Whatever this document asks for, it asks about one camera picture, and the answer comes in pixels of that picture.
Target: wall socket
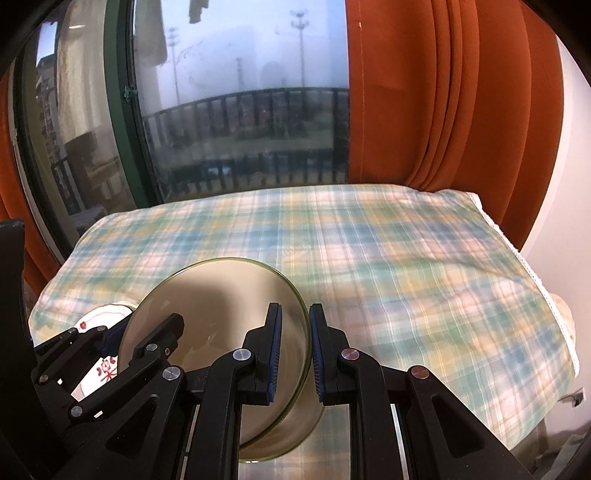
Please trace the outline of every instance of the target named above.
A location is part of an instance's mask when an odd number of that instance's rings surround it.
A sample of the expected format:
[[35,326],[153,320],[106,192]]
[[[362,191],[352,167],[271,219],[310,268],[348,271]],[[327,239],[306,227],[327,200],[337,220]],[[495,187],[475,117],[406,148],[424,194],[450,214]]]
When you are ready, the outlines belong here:
[[576,392],[574,393],[569,393],[567,395],[565,395],[564,397],[561,397],[558,399],[558,401],[560,402],[571,402],[573,408],[578,407],[579,405],[581,405],[581,403],[583,403],[585,400],[585,388],[579,388]]

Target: balcony railing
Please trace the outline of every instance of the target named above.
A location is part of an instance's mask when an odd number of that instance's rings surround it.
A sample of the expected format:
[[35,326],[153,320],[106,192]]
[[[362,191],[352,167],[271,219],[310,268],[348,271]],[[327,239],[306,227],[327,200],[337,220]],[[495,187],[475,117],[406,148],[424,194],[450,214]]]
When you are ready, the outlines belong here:
[[162,110],[143,121],[165,201],[346,183],[347,89],[232,93]]

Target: plaid blanket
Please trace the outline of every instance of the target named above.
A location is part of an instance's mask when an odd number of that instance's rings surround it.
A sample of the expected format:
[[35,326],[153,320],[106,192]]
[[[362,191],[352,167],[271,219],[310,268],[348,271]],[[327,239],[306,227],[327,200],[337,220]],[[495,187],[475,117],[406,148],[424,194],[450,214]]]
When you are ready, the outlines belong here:
[[[105,217],[40,296],[34,340],[224,256],[281,271],[381,364],[429,367],[508,448],[578,373],[556,306],[478,197],[392,185],[258,190]],[[348,478],[347,425],[346,407],[327,408],[299,447],[242,464],[240,476]]]

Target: white plate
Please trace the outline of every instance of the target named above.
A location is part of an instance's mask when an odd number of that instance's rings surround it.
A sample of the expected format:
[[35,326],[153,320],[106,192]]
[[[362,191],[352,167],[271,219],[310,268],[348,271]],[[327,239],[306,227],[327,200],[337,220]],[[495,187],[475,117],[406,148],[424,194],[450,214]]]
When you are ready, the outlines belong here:
[[[84,315],[75,327],[80,333],[87,332],[91,328],[105,325],[111,328],[120,320],[123,320],[127,315],[132,313],[134,309],[128,305],[119,303],[112,303],[97,307],[86,315]],[[72,392],[72,396],[80,401],[94,392],[101,385],[104,385],[109,380],[117,375],[117,357],[110,356],[101,358],[90,369],[86,376],[82,379],[80,384]]]
[[[207,367],[224,353],[240,348],[247,331],[264,324],[271,302],[282,307],[277,393],[269,407],[243,408],[241,445],[251,445],[286,417],[304,388],[310,368],[307,309],[295,287],[273,268],[253,260],[218,258],[187,267],[164,280],[131,317],[119,348],[119,368],[125,369],[135,345],[175,312],[183,316],[185,327],[170,363],[185,371]],[[314,408],[310,414],[317,420],[322,412],[317,398]],[[309,431],[296,429],[293,433],[301,438],[291,439],[290,445],[295,442],[291,448]],[[264,456],[275,453],[273,446],[269,448]]]

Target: street light pole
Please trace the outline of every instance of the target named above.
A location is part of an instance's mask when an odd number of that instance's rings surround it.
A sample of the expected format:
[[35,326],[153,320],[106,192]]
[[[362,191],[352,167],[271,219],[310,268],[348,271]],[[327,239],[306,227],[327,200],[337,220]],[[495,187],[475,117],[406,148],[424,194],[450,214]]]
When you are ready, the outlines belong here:
[[238,73],[238,91],[242,92],[244,90],[244,68],[242,67],[242,57],[238,57],[236,63],[238,64],[236,69]]
[[291,26],[297,28],[300,31],[300,63],[301,63],[301,86],[306,86],[306,68],[304,65],[304,29],[310,25],[307,20],[304,21],[304,17],[308,14],[308,10],[301,10],[299,12],[291,11],[291,15],[297,18],[297,23],[292,21]]
[[181,104],[181,96],[178,92],[178,78],[177,78],[177,58],[174,52],[174,48],[178,45],[178,28],[172,27],[168,29],[168,46],[171,48],[172,61],[173,61],[173,75],[174,75],[174,88],[177,92],[177,105]]

